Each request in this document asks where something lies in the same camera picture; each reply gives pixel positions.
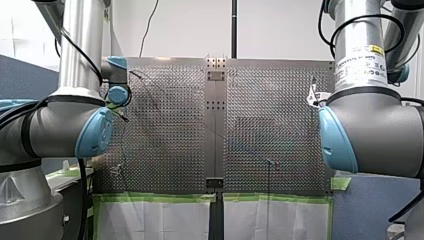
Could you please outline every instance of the warning label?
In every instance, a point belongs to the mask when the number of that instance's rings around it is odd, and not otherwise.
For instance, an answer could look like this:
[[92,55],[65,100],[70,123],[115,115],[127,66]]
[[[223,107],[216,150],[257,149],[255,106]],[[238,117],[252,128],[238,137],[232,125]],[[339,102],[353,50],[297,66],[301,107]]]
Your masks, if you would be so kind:
[[387,82],[384,51],[377,46],[367,46],[340,60],[336,64],[338,83],[346,81]]

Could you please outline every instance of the white wall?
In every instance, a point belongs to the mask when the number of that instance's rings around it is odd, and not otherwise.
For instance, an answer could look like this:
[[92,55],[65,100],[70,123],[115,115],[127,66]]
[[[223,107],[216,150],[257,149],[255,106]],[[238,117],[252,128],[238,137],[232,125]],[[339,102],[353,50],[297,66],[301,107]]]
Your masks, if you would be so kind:
[[[239,0],[238,57],[331,60],[319,38],[320,0]],[[58,69],[53,35],[30,0],[0,0],[0,54]],[[135,57],[155,0],[114,0],[105,24],[104,55]],[[324,16],[327,38],[334,22]],[[143,56],[222,57],[231,55],[231,0],[159,0]],[[424,98],[423,54],[411,62],[410,79],[395,88]]]
[[57,70],[54,36],[30,0],[0,0],[0,54]]

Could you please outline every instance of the pegboard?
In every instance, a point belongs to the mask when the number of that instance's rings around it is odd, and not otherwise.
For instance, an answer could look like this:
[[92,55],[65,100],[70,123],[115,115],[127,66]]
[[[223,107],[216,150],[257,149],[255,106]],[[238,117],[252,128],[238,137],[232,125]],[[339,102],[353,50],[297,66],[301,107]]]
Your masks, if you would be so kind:
[[332,92],[331,62],[228,60],[224,147],[226,192],[327,195],[312,77]]
[[306,96],[312,76],[332,90],[331,63],[221,60],[211,81],[209,60],[129,59],[130,122],[115,121],[95,192],[204,193],[222,177],[226,192],[329,194]]

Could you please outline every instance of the wire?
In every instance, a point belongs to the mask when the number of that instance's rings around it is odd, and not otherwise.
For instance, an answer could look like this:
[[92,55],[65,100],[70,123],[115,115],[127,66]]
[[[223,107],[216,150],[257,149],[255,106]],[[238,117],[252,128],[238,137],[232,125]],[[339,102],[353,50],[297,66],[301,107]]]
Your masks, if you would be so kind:
[[78,232],[78,240],[83,240],[85,235],[85,225],[87,223],[88,207],[87,173],[85,171],[84,159],[78,158],[78,165],[81,174],[81,222]]
[[418,98],[408,98],[408,97],[403,97],[401,98],[402,102],[414,102],[414,103],[418,103],[421,104],[422,106],[424,106],[424,100],[418,99]]
[[405,28],[403,27],[403,24],[401,21],[399,21],[397,18],[393,17],[393,16],[389,16],[389,15],[385,15],[385,14],[369,14],[369,15],[362,15],[362,16],[358,16],[358,17],[354,17],[346,22],[344,22],[342,25],[340,25],[336,31],[334,31],[333,36],[331,37],[330,40],[330,51],[331,51],[331,55],[335,58],[336,57],[336,53],[335,53],[335,45],[334,42],[336,40],[336,37],[339,35],[339,33],[348,25],[354,23],[357,20],[363,19],[363,18],[384,18],[384,19],[388,19],[392,22],[394,22],[400,30],[400,38],[399,41],[391,48],[385,50],[386,53],[389,53],[391,51],[393,51],[394,49],[396,49],[405,39]]
[[411,202],[409,202],[405,207],[403,207],[399,212],[397,212],[395,215],[393,215],[391,218],[389,218],[389,222],[394,222],[397,219],[401,218],[403,215],[405,215],[409,210],[411,210],[413,207],[415,207],[421,200],[424,199],[424,191],[421,191],[414,199],[412,199]]
[[74,42],[72,41],[71,37],[69,36],[68,32],[66,32],[65,29],[61,29],[60,32],[62,33],[62,36],[68,40],[68,42],[74,46],[74,48],[90,63],[91,68],[93,69],[94,73],[97,75],[97,78],[99,79],[100,86],[103,84],[103,76],[100,72],[99,68],[97,68],[96,64],[90,59],[90,57]]
[[322,16],[324,15],[325,2],[326,0],[322,0],[321,10],[319,12],[319,17],[318,17],[318,32],[322,41],[324,41],[327,45],[334,47],[331,45],[330,41],[328,41],[327,38],[325,38],[324,33],[322,32]]
[[60,53],[59,53],[59,49],[58,49],[58,47],[57,47],[57,39],[56,38],[54,38],[54,49],[56,50],[56,54],[57,54],[57,56],[60,58]]
[[47,102],[47,97],[38,101],[38,102],[32,102],[30,104],[25,104],[24,106],[22,106],[24,109],[21,109],[19,106],[18,108],[14,109],[16,111],[8,111],[4,114],[1,115],[0,118],[0,131],[6,127],[9,123],[15,121],[16,119],[25,116],[29,113],[32,113],[36,110],[38,110],[42,105],[44,105]]
[[381,8],[384,9],[384,10],[386,10],[389,13],[392,13],[393,12],[392,10],[388,9],[386,6],[382,6]]
[[153,8],[152,13],[150,14],[149,21],[147,21],[147,28],[146,28],[146,32],[144,33],[143,40],[141,41],[140,54],[138,55],[138,57],[141,57],[141,54],[143,53],[144,41],[146,40],[147,34],[149,33],[150,22],[152,21],[153,15],[155,14],[156,9],[158,8],[158,4],[159,4],[159,0],[156,0],[155,7]]

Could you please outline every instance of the bolt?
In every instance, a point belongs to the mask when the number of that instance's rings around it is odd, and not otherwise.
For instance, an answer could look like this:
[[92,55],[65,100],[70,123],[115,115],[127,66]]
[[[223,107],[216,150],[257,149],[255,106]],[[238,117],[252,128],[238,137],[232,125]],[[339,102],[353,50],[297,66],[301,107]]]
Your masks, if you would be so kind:
[[69,222],[69,216],[65,215],[62,219],[62,225],[65,226]]

